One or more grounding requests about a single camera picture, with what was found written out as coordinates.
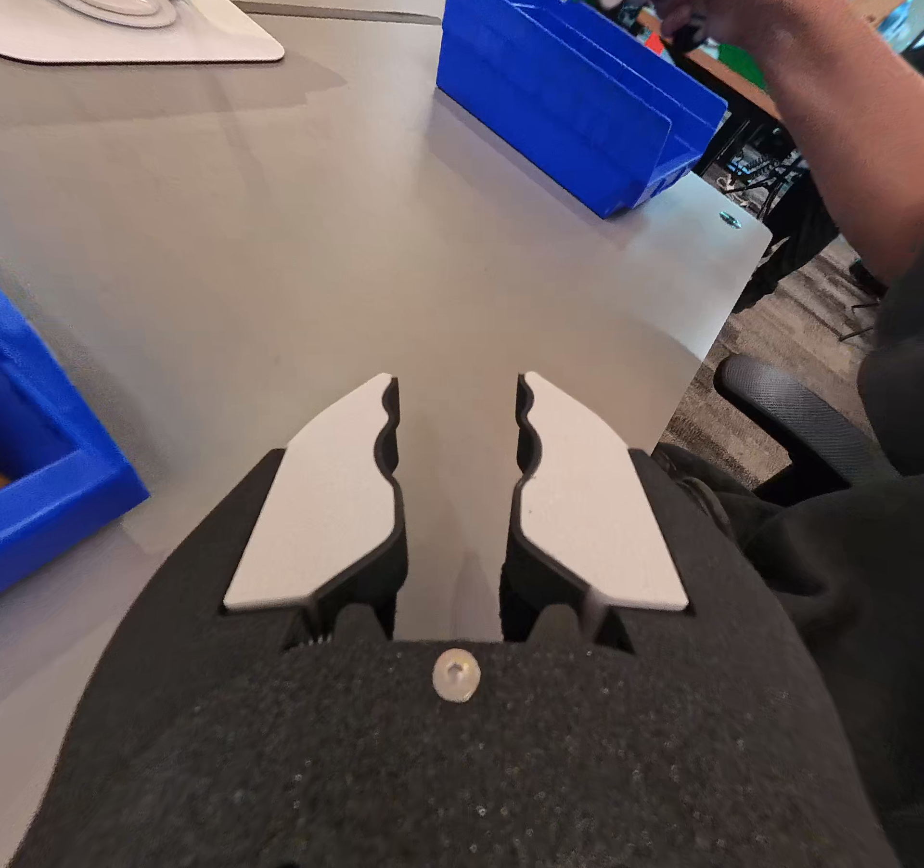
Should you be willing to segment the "person's right forearm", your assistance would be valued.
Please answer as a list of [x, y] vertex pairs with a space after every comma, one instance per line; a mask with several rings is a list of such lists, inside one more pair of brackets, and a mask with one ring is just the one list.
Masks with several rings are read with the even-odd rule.
[[922, 76], [849, 0], [782, 0], [753, 54], [840, 232], [894, 284], [922, 255]]

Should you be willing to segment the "green plastic bin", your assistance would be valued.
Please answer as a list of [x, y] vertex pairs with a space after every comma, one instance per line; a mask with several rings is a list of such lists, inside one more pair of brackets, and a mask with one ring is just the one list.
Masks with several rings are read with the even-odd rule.
[[718, 61], [741, 76], [756, 88], [767, 92], [766, 79], [750, 53], [743, 48], [728, 43], [717, 46]]

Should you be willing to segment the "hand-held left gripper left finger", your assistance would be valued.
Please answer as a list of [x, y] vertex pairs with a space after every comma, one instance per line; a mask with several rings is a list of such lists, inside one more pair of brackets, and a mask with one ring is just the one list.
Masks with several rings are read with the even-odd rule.
[[225, 612], [295, 608], [314, 636], [348, 605], [387, 635], [409, 569], [396, 479], [398, 377], [381, 373], [314, 416], [286, 445], [225, 592]]

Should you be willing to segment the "grey desk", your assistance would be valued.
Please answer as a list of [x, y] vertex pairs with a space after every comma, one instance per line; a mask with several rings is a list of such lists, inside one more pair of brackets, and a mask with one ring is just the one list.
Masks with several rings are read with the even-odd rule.
[[2, 596], [2, 864], [146, 582], [398, 377], [398, 636], [495, 641], [535, 371], [650, 451], [767, 241], [688, 175], [603, 220], [436, 91], [443, 0], [236, 0], [274, 65], [2, 62], [2, 288], [151, 496]]

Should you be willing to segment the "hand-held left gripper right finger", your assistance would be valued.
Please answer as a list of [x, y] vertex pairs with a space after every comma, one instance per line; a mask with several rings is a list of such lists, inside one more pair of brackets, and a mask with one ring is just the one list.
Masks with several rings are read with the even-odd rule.
[[502, 638], [524, 643], [565, 606], [593, 643], [630, 644], [624, 610], [689, 613], [689, 597], [629, 446], [596, 412], [529, 371], [517, 378], [518, 437]]

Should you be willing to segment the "blue plastic storage bin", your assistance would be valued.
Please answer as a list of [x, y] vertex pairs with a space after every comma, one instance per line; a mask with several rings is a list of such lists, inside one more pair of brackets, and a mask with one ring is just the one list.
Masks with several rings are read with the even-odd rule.
[[1, 590], [149, 491], [38, 333], [1, 296]]
[[601, 218], [690, 173], [727, 109], [569, 0], [445, 0], [436, 85]]

